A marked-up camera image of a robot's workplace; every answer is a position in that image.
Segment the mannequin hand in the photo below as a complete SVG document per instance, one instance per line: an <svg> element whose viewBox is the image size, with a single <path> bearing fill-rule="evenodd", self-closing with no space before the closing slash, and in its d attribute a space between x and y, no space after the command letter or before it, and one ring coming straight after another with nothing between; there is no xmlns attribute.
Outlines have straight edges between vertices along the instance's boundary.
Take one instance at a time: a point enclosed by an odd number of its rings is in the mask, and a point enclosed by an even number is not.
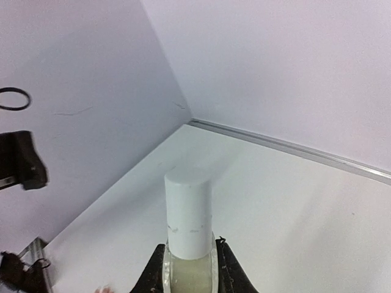
<svg viewBox="0 0 391 293"><path fill-rule="evenodd" d="M114 293L114 291L112 290L112 288L110 286L103 286L103 287L99 287L97 288L94 293Z"/></svg>

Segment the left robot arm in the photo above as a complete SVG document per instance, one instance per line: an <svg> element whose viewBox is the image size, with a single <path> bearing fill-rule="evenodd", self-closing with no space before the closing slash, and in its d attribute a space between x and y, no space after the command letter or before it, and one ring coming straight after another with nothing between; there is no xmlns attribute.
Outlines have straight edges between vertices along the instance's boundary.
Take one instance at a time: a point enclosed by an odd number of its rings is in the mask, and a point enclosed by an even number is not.
<svg viewBox="0 0 391 293"><path fill-rule="evenodd" d="M30 131L1 134L1 189L21 185L24 190L44 188L47 169L34 146Z"/></svg>

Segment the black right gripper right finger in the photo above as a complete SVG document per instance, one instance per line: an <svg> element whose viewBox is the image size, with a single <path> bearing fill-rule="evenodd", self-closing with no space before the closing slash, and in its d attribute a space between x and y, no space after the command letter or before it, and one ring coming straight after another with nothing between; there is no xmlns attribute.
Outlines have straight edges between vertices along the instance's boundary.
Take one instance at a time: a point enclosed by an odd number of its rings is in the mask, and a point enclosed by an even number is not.
<svg viewBox="0 0 391 293"><path fill-rule="evenodd" d="M258 293L250 282L226 239L216 239L218 259L218 293Z"/></svg>

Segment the aluminium back table rail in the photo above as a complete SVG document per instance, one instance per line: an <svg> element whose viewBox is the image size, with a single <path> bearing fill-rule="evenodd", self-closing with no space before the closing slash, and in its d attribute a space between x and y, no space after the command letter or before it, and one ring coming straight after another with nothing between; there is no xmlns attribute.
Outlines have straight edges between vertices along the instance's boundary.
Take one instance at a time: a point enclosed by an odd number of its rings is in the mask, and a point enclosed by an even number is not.
<svg viewBox="0 0 391 293"><path fill-rule="evenodd" d="M346 172L354 173L380 183L387 185L390 184L389 171L372 167L370 165L347 159L345 157L208 121L192 119L188 122L188 125L243 141L255 143L257 145L268 147L274 150L282 151L284 153L301 157L303 159L338 168Z"/></svg>

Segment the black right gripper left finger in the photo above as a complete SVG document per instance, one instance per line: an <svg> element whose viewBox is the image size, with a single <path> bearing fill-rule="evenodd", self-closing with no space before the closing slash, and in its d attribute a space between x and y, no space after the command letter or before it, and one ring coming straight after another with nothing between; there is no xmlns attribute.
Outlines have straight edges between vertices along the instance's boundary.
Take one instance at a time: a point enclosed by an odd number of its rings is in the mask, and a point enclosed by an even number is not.
<svg viewBox="0 0 391 293"><path fill-rule="evenodd" d="M158 244L130 293L163 293L163 259L166 245Z"/></svg>

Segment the aluminium front rail frame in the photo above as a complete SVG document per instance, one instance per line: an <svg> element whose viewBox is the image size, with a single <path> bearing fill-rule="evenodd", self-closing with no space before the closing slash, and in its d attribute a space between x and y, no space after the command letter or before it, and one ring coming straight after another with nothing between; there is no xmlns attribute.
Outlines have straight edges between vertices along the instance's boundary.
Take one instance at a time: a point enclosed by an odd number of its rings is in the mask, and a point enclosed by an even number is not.
<svg viewBox="0 0 391 293"><path fill-rule="evenodd" d="M21 253L1 252L1 292L52 292L47 243L34 239Z"/></svg>

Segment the clear nail polish bottle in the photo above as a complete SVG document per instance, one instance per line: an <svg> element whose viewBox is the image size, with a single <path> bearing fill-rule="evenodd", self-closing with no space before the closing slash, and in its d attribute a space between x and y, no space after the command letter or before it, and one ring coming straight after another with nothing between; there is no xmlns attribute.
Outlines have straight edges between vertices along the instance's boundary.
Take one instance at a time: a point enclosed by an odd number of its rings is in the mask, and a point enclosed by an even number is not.
<svg viewBox="0 0 391 293"><path fill-rule="evenodd" d="M218 293L219 261L215 237L212 237L211 252L194 260L174 256L166 244L161 272L164 292Z"/></svg>

